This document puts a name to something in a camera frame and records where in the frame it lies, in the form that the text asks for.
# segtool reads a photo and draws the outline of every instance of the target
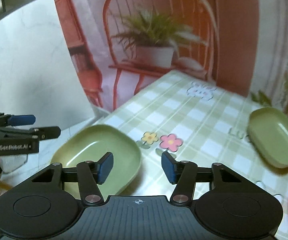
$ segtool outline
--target green plate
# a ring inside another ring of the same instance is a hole
[[[276,168],[288,167],[288,117],[271,107],[250,114],[248,136],[262,156]]]
[[[118,195],[134,179],[141,164],[141,152],[136,143],[108,125],[94,125],[77,133],[54,154],[51,163],[75,167],[83,161],[98,161],[106,152],[112,152],[114,165],[105,183],[98,185],[104,199]],[[65,183],[65,191],[80,199],[77,183]]]

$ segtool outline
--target white flower pot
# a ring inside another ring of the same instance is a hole
[[[142,63],[162,68],[170,68],[174,48],[172,47],[136,47],[136,59]]]

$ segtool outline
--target potted plant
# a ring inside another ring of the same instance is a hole
[[[193,34],[192,27],[181,24],[167,14],[137,10],[137,13],[121,17],[127,31],[112,36],[124,44],[124,50],[136,46],[136,59],[152,66],[169,68],[174,51],[190,42],[204,43]]]

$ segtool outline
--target cartoon character drawing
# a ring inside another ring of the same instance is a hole
[[[198,82],[192,82],[192,86],[187,90],[187,95],[191,97],[199,97],[203,101],[209,101],[214,97],[213,91],[215,90],[215,87]]]

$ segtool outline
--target checkered tablecloth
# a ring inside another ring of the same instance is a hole
[[[203,92],[188,95],[193,82],[205,86],[202,81],[171,71],[102,123],[119,129],[134,141],[141,140],[145,132],[156,132],[158,137],[173,133],[184,141],[175,152],[177,160],[193,161],[200,167],[220,162],[256,183],[282,203],[284,217],[276,237],[288,239],[288,171],[280,173],[266,165],[246,134],[248,117],[260,105],[216,87],[208,87],[206,99],[202,98]],[[171,196],[175,185],[168,182],[161,168],[161,158],[156,153],[160,142],[141,149],[142,167],[123,194]],[[197,184],[194,198],[206,191],[207,183]]]

